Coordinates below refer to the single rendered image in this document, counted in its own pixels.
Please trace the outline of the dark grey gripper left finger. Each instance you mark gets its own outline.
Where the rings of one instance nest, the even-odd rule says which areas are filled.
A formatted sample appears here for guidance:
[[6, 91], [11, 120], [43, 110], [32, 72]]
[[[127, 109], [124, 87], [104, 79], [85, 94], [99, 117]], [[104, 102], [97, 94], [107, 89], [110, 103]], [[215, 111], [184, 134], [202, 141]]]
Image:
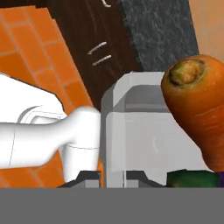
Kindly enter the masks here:
[[76, 179], [60, 185], [59, 188], [100, 188], [100, 177], [99, 171], [81, 171]]

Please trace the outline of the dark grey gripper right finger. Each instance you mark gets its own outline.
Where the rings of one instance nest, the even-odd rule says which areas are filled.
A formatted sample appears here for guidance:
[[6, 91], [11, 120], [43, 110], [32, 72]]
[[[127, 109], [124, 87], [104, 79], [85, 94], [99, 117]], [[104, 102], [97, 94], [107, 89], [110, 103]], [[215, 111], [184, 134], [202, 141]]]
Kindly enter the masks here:
[[144, 171], [126, 171], [127, 188], [163, 187], [163, 185], [148, 179]]

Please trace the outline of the purple eggplant with green stem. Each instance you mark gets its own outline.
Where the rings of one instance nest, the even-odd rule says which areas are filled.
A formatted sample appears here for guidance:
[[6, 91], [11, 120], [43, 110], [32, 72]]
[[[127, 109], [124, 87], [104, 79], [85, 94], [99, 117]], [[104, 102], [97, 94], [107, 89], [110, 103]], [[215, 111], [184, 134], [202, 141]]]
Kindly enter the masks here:
[[206, 170], [171, 171], [167, 173], [166, 185], [168, 187], [184, 187], [184, 188], [224, 187], [224, 174]]

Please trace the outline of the orange carrot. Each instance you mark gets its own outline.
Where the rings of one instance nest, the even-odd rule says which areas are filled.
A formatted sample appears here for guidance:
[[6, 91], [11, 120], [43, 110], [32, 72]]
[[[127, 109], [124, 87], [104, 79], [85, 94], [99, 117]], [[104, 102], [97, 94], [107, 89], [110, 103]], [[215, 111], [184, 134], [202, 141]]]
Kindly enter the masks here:
[[161, 89], [206, 166], [224, 172], [224, 63], [202, 54], [180, 59], [164, 73]]

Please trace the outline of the white rounded object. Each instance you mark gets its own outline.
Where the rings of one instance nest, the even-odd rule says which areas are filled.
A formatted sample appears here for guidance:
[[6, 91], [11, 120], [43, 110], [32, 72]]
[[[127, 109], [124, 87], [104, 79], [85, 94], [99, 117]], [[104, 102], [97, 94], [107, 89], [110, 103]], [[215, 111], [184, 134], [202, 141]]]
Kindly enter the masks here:
[[97, 170], [100, 132], [96, 108], [67, 115], [55, 94], [0, 73], [0, 169], [41, 166], [58, 152], [70, 182]]

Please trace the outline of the dark brown wooden cabinet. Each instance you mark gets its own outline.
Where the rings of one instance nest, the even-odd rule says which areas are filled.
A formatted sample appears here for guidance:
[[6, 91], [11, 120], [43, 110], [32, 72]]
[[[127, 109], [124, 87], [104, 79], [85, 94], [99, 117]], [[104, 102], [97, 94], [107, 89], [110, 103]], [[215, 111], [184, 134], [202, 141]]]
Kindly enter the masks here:
[[[68, 44], [90, 98], [96, 108], [101, 106], [104, 92], [124, 74], [140, 71], [137, 51], [130, 41], [130, 31], [123, 22], [119, 0], [28, 0], [37, 8], [47, 8]], [[107, 44], [88, 55], [101, 42]], [[97, 60], [112, 55], [97, 66]]]

